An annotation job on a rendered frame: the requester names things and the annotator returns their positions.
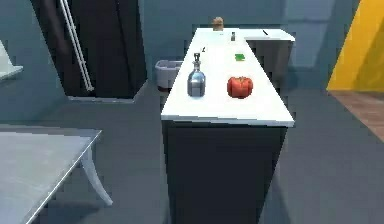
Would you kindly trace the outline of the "white topped dark kitchen counter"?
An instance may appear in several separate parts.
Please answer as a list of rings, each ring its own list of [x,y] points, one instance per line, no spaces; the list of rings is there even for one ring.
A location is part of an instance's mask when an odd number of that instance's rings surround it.
[[[172,224],[258,224],[294,120],[247,39],[239,28],[197,29],[163,107]],[[206,76],[203,97],[187,92],[195,53]],[[251,95],[230,97],[228,80],[242,76],[253,81]]]

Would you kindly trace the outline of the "silver spray bottle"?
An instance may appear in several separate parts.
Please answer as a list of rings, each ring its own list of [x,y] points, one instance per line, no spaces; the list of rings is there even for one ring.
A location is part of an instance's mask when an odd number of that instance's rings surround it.
[[[190,97],[203,97],[205,95],[206,76],[201,71],[200,54],[194,54],[193,71],[188,76],[187,92]]]

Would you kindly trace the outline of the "grey waste bin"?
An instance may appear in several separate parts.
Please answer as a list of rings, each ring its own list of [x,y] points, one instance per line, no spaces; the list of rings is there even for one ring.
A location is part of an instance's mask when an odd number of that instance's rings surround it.
[[[163,89],[171,89],[182,61],[159,60],[155,64],[157,86]]]

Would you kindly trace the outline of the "red tomato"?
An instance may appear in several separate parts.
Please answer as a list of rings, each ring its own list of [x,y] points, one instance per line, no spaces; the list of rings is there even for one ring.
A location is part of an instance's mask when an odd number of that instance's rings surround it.
[[[252,90],[253,81],[248,77],[231,77],[227,82],[227,93],[232,98],[247,98]]]

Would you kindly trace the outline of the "black fridge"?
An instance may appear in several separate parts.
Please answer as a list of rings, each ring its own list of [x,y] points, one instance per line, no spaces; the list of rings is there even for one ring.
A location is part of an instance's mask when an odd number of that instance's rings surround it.
[[[68,0],[94,87],[88,92],[59,0],[30,0],[64,93],[132,99],[147,80],[139,0]]]

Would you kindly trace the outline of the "grey table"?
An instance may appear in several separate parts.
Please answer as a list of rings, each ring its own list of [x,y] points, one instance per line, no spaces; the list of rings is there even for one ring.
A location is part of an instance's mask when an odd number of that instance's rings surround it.
[[[30,224],[77,164],[110,206],[92,158],[101,132],[0,125],[0,224]]]

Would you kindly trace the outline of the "yellow room door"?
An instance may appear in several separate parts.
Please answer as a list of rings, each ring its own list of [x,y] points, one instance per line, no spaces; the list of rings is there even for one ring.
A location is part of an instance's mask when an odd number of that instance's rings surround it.
[[[384,92],[384,0],[360,0],[327,89]]]

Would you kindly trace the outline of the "white shelf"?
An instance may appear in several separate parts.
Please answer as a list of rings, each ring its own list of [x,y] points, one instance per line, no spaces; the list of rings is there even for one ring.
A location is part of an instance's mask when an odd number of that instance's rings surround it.
[[[0,40],[0,80],[10,78],[17,75],[23,70],[20,65],[14,65]]]

